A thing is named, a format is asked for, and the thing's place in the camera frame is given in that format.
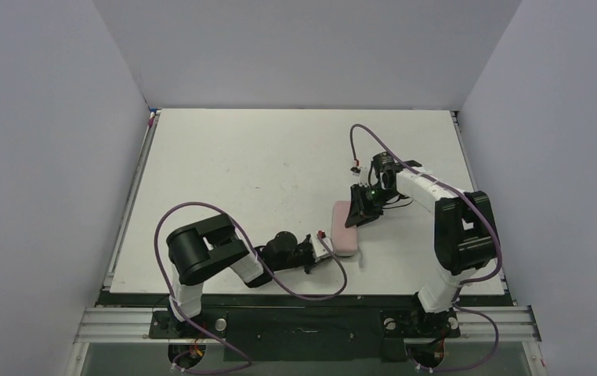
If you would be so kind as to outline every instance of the gray wall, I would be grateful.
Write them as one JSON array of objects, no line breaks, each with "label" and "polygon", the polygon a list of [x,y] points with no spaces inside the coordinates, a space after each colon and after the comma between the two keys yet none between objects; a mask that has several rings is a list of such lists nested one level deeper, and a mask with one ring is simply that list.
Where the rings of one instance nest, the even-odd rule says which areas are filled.
[{"label": "gray wall", "polygon": [[550,375],[597,374],[597,2],[524,1],[460,119]]},{"label": "gray wall", "polygon": [[0,2],[0,375],[63,372],[145,119],[89,0]]},{"label": "gray wall", "polygon": [[519,0],[94,0],[156,107],[459,109]]}]

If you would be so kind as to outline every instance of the metal frame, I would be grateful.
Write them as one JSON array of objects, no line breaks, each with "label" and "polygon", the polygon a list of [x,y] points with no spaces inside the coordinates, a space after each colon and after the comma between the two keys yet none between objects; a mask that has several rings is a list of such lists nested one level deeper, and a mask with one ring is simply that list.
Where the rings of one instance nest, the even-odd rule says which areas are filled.
[{"label": "metal frame", "polygon": [[[490,316],[499,327],[500,341],[535,342],[540,340],[538,329],[530,307],[478,307]],[[88,308],[84,311],[75,337],[75,343],[193,343],[195,338],[153,339],[149,338],[149,327],[157,308]],[[449,338],[449,342],[492,342],[494,330],[487,320],[480,316],[458,312],[460,338]],[[406,339],[405,343],[430,342],[431,338]],[[215,340],[200,338],[197,343],[216,343]]]},{"label": "metal frame", "polygon": [[158,121],[160,121],[161,110],[156,110],[153,117],[153,122],[147,130],[147,134],[144,137],[142,143],[142,149],[139,152],[139,160],[137,161],[137,169],[135,175],[132,177],[132,183],[130,185],[130,191],[125,201],[125,207],[123,209],[123,216],[121,218],[121,225],[118,227],[118,234],[116,236],[116,243],[114,244],[114,250],[110,260],[110,265],[107,268],[107,274],[103,282],[103,290],[108,291],[111,287],[112,281],[114,280],[114,271],[118,262],[118,256],[121,253],[121,246],[123,244],[123,238],[125,237],[125,231],[128,230],[128,222],[130,215],[132,214],[132,208],[135,206],[135,199],[137,198],[137,191],[139,190],[139,184],[142,182],[142,175],[144,174],[144,168],[147,166],[147,159],[149,157],[149,150],[153,137],[155,135],[155,129]]},{"label": "metal frame", "polygon": [[[465,146],[462,143],[461,129],[458,124],[457,113],[451,111],[451,118],[455,127],[456,134],[458,136],[458,142],[462,154],[465,158],[465,165],[468,170],[469,178],[472,181],[474,189],[478,189],[476,180],[472,174],[470,168],[469,158],[465,151]],[[149,156],[151,144],[153,142],[154,133],[157,124],[160,120],[161,110],[157,110],[151,126],[147,130],[147,134],[144,138],[140,153],[139,160],[137,163],[136,173],[133,177],[130,191],[128,192],[125,209],[121,219],[121,225],[118,230],[118,235],[114,249],[112,252],[109,268],[107,269],[107,275],[104,278],[103,289],[99,298],[98,304],[104,304],[104,307],[87,308],[82,317],[81,323],[78,328],[78,333],[75,337],[71,357],[67,366],[67,375],[76,376],[81,375],[82,368],[86,360],[86,356],[89,350],[90,343],[139,343],[139,344],[150,344],[150,343],[197,343],[213,344],[215,340],[210,338],[181,338],[181,339],[152,339],[149,338],[148,333],[151,325],[151,319],[155,311],[161,311],[166,309],[158,309],[153,306],[157,304],[149,304],[148,299],[141,297],[134,298],[136,302],[130,301],[131,298],[122,299],[118,302],[118,298],[111,299],[109,288],[114,278],[114,272],[118,262],[118,256],[121,251],[125,232],[128,228],[128,221],[132,214],[132,209],[135,204],[136,195],[141,183],[144,168],[146,167],[147,158]],[[505,282],[505,277],[501,276],[502,283],[505,291],[508,295],[508,288]],[[485,297],[482,298],[484,302],[488,304],[509,304],[509,296],[504,295],[506,299],[502,300],[488,300]],[[375,299],[383,299],[384,297],[374,297]],[[500,341],[503,342],[522,342],[525,350],[527,363],[530,368],[532,375],[545,376],[547,371],[545,370],[545,363],[541,355],[541,350],[538,346],[540,341],[540,335],[534,320],[533,313],[530,307],[526,306],[484,306],[481,307],[477,297],[472,297],[472,304],[466,304],[465,306],[478,306],[476,309],[484,311],[490,316],[497,324],[500,331]],[[249,308],[252,309],[263,309],[264,304],[256,302],[254,306]],[[341,302],[333,302],[333,304],[340,305]],[[122,308],[116,307],[116,305],[124,306],[142,306],[142,308]],[[471,313],[458,312],[458,321],[460,325],[461,337],[450,338],[452,342],[492,342],[494,340],[494,330],[490,324],[480,316],[473,315]],[[405,343],[422,343],[429,342],[429,339],[405,339]]]}]

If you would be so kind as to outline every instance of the screw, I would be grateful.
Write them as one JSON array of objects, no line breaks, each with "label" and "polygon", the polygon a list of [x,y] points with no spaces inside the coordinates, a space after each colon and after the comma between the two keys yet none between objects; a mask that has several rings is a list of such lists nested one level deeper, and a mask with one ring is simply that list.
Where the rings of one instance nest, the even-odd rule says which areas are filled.
[{"label": "screw", "polygon": [[227,327],[227,322],[225,321],[225,319],[217,319],[215,321],[215,329],[217,331],[224,331],[226,327]]},{"label": "screw", "polygon": [[396,321],[389,317],[388,319],[384,320],[384,327],[387,331],[392,331],[396,328]]},{"label": "screw", "polygon": [[458,329],[458,319],[456,319],[455,317],[449,317],[448,324],[450,325],[450,328],[452,330]]}]

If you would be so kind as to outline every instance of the white tabletop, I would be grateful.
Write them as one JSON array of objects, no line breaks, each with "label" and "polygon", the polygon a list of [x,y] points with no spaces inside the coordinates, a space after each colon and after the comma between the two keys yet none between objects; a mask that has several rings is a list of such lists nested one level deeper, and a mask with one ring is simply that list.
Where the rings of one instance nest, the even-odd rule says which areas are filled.
[{"label": "white tabletop", "polygon": [[[358,178],[349,171],[349,127],[372,128],[404,160],[414,159],[440,179],[471,190],[465,159],[448,111],[416,110],[203,110],[164,109],[121,246],[114,293],[166,293],[154,257],[157,221],[184,201],[214,204],[234,217],[252,242],[265,244],[279,231],[300,240],[331,228],[331,210],[349,199]],[[362,164],[382,151],[357,129]],[[174,229],[215,215],[206,208],[184,208],[161,231],[165,268],[171,264],[165,238]],[[433,220],[419,205],[387,211],[359,228],[361,255],[346,260],[345,295],[411,295],[436,257]],[[478,276],[494,268],[491,262]],[[333,263],[312,274],[302,269],[278,273],[292,290],[329,294],[342,285]],[[249,289],[230,269],[204,284],[206,294],[285,294],[275,283]],[[463,294],[501,295],[498,277],[466,287]]]}]

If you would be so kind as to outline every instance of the sponge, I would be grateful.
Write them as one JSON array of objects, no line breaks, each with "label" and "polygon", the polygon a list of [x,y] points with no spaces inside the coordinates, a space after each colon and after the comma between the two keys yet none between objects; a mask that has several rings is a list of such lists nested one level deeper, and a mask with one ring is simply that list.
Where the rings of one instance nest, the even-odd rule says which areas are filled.
[{"label": "sponge", "polygon": [[336,201],[333,205],[331,240],[333,251],[338,257],[351,257],[356,254],[359,247],[356,227],[345,227],[350,205],[349,201]]}]

